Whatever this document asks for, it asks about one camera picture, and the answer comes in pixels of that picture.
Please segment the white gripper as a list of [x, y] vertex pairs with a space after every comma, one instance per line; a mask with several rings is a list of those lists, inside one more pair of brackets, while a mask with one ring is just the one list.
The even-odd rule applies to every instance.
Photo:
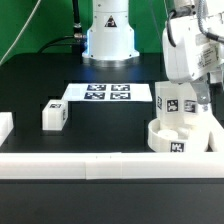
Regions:
[[216, 70], [224, 63], [222, 45], [206, 38], [193, 16], [167, 22], [162, 41], [168, 79], [173, 83], [192, 82], [197, 102], [200, 105], [209, 104], [209, 85], [206, 79], [200, 77], [210, 72], [211, 84], [223, 83], [223, 72]]

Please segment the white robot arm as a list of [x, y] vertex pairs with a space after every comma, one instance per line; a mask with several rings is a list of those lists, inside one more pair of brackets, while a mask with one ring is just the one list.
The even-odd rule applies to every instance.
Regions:
[[[162, 34], [170, 82], [189, 83], [200, 104], [210, 102], [209, 86], [224, 88], [224, 0], [172, 0]], [[139, 59], [129, 25], [129, 0], [93, 0], [83, 61], [119, 67]]]

